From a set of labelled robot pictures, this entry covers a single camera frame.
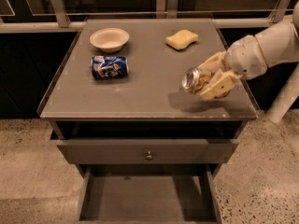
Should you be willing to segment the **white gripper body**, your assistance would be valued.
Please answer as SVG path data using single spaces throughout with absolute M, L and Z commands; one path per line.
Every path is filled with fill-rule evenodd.
M 235 41 L 224 55 L 226 66 L 251 80 L 263 75 L 267 71 L 267 63 L 263 57 L 258 40 L 253 35 L 247 35 Z

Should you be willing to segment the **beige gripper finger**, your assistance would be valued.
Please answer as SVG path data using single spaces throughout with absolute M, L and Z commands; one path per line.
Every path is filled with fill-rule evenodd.
M 205 60 L 203 63 L 198 65 L 197 69 L 207 76 L 213 76 L 219 70 L 225 71 L 226 66 L 224 61 L 224 55 L 225 55 L 225 51 L 215 53 L 210 58 Z
M 208 84 L 200 90 L 199 95 L 203 100 L 220 97 L 230 91 L 240 78 L 241 76 L 233 71 L 218 70 Z

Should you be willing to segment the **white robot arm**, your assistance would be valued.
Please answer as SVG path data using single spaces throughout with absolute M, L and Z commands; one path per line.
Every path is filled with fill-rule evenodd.
M 212 79 L 199 95 L 205 100 L 212 99 L 231 90 L 241 78 L 251 80 L 278 64 L 298 62 L 299 2 L 291 21 L 281 21 L 256 35 L 247 35 L 201 63 L 199 70 L 212 75 Z

